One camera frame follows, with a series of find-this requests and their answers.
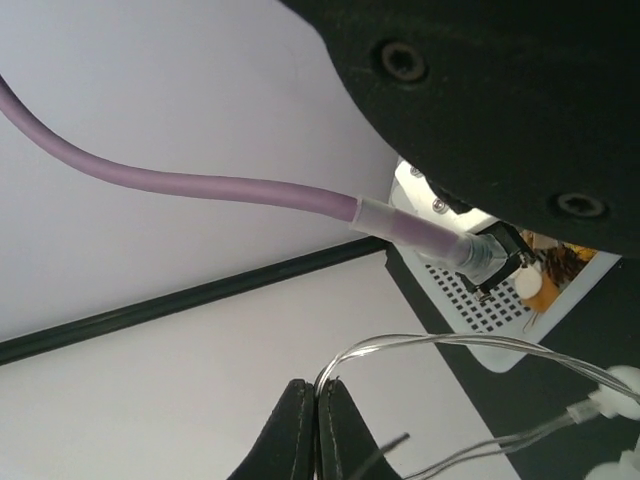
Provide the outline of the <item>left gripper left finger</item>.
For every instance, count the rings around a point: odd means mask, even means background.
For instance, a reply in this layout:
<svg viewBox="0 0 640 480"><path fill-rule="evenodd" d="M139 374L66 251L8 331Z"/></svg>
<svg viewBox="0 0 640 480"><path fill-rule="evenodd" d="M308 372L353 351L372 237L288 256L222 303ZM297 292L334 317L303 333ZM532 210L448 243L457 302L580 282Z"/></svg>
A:
<svg viewBox="0 0 640 480"><path fill-rule="evenodd" d="M291 380L252 448L229 480L308 480L315 474L313 386Z"/></svg>

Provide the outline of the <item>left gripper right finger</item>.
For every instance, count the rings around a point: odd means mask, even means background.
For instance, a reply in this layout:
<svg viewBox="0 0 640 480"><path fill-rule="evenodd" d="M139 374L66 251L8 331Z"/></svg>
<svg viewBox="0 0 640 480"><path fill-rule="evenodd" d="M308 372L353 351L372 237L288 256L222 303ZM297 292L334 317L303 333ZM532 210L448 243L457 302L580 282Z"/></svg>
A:
<svg viewBox="0 0 640 480"><path fill-rule="evenodd" d="M327 480L401 479L341 380L330 381L318 400L316 472Z"/></svg>

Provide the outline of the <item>white plastic basket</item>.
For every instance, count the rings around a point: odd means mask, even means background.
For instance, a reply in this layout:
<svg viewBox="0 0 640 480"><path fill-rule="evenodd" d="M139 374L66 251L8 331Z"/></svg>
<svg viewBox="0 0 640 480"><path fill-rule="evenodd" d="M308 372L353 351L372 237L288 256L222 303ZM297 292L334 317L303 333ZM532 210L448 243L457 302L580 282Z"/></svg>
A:
<svg viewBox="0 0 640 480"><path fill-rule="evenodd" d="M541 342L621 258L598 253L544 313L524 306L512 280L503 281L487 300L469 293L461 278L430 266L403 247L387 252L387 270L428 333L478 333Z"/></svg>

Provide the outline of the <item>white bulb string lights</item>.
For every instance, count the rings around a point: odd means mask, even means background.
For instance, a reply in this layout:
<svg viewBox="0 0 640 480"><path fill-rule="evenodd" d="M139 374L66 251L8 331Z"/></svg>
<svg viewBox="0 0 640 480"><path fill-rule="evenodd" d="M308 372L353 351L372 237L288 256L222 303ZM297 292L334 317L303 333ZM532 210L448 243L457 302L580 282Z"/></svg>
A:
<svg viewBox="0 0 640 480"><path fill-rule="evenodd" d="M361 340L337 354L318 374L315 397L330 400L336 369L374 353L418 345L436 346L471 405L490 431L487 440L471 439L442 460L420 461L414 479L450 479L462 465L477 466L483 459L506 456L517 473L527 478L588 477L604 464L614 468L608 478L627 469L639 476L639 449L626 444L621 433L603 429L607 419L639 418L639 370L608 369L557 353L524 340L490 334L385 334ZM569 467L560 464L559 449Z"/></svg>

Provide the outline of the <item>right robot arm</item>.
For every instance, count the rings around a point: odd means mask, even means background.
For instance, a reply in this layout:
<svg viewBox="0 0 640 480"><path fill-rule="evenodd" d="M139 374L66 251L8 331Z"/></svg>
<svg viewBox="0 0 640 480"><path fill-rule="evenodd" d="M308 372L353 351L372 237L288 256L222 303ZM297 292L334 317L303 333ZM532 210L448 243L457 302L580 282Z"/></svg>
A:
<svg viewBox="0 0 640 480"><path fill-rule="evenodd" d="M291 1L346 91L456 199L639 254L635 1Z"/></svg>

